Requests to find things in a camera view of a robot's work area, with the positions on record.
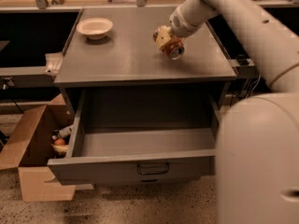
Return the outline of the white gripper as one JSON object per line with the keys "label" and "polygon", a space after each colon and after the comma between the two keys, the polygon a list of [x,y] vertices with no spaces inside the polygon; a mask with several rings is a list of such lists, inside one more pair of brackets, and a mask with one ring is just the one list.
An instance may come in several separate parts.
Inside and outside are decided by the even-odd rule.
{"label": "white gripper", "polygon": [[183,5],[178,6],[170,16],[170,26],[160,26],[154,33],[154,41],[158,50],[163,50],[173,41],[173,33],[179,38],[196,33],[200,27],[197,15]]}

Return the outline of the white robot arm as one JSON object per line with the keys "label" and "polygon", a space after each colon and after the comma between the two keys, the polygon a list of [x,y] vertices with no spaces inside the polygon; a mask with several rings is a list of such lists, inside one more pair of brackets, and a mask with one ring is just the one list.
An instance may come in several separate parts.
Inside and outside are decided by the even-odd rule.
{"label": "white robot arm", "polygon": [[217,224],[299,224],[299,37],[252,0],[185,0],[167,38],[221,14],[270,92],[233,105],[216,139]]}

